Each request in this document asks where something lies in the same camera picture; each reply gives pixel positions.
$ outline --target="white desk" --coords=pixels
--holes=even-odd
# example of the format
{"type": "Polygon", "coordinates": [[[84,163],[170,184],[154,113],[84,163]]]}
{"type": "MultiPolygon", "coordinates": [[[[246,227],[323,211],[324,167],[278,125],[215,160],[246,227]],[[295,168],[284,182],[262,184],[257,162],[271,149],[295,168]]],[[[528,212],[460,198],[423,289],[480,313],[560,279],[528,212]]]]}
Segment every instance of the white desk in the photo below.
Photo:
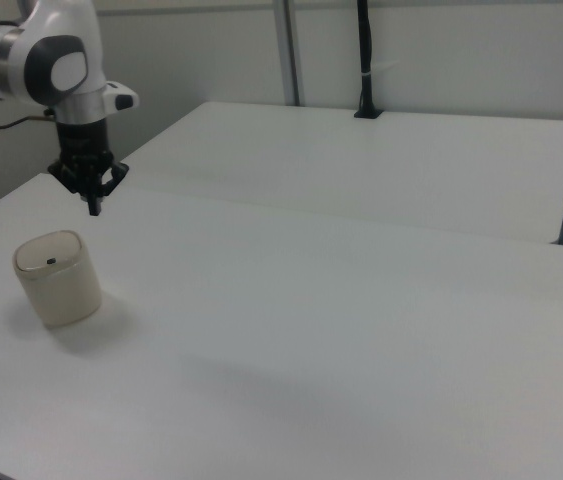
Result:
{"type": "Polygon", "coordinates": [[[550,243],[563,221],[561,121],[208,103],[128,163],[150,189],[386,223],[550,243]]]}
{"type": "Polygon", "coordinates": [[[0,471],[562,480],[563,247],[39,176],[0,201],[0,471]],[[61,228],[107,294],[49,331],[10,259],[61,228]]]}

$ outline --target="white table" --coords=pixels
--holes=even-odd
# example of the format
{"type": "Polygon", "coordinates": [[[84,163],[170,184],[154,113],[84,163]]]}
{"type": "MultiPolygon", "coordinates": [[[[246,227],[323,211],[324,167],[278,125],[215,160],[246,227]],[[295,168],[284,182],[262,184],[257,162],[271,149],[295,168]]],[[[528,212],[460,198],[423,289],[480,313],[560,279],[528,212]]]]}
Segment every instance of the white table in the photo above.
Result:
{"type": "Polygon", "coordinates": [[[0,201],[0,472],[561,480],[563,247],[41,175],[0,201]],[[106,295],[46,330],[11,255],[66,228],[106,295]]]}
{"type": "Polygon", "coordinates": [[[563,221],[563,121],[207,103],[128,163],[151,189],[386,223],[550,243],[563,221]]]}

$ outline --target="cylindrical container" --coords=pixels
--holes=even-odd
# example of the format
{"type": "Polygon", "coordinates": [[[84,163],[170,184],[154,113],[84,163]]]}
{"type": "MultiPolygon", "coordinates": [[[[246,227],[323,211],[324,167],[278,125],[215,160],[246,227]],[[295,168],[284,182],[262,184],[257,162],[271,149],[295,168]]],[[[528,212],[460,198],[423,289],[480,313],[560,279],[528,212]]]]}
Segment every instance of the cylindrical container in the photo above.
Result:
{"type": "Polygon", "coordinates": [[[101,288],[83,239],[72,231],[49,233],[21,245],[14,271],[34,310],[50,327],[94,313],[101,288]]]}

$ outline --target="tabletop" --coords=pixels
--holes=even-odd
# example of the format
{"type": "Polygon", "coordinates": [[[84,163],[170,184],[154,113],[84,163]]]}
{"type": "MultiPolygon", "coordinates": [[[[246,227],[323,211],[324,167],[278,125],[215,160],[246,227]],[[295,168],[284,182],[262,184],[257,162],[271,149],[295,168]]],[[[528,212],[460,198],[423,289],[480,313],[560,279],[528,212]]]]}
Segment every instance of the tabletop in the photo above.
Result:
{"type": "Polygon", "coordinates": [[[206,103],[127,161],[151,174],[143,185],[179,194],[558,240],[563,121],[353,114],[206,103]]]}
{"type": "Polygon", "coordinates": [[[0,472],[561,480],[563,247],[40,175],[0,201],[0,472]],[[48,330],[11,256],[58,229],[105,294],[48,330]]]}

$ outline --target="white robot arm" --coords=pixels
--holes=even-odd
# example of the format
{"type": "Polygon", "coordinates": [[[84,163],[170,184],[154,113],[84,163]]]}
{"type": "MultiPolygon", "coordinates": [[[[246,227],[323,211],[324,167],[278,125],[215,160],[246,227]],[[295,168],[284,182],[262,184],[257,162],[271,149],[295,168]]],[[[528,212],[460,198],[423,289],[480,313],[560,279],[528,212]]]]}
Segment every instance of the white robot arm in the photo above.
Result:
{"type": "Polygon", "coordinates": [[[20,0],[33,7],[21,24],[0,21],[0,100],[49,107],[60,159],[49,167],[98,215],[101,199],[123,180],[128,167],[108,147],[106,117],[135,108],[139,97],[108,82],[96,11],[90,0],[20,0]],[[112,180],[102,184],[105,172],[112,180]]]}

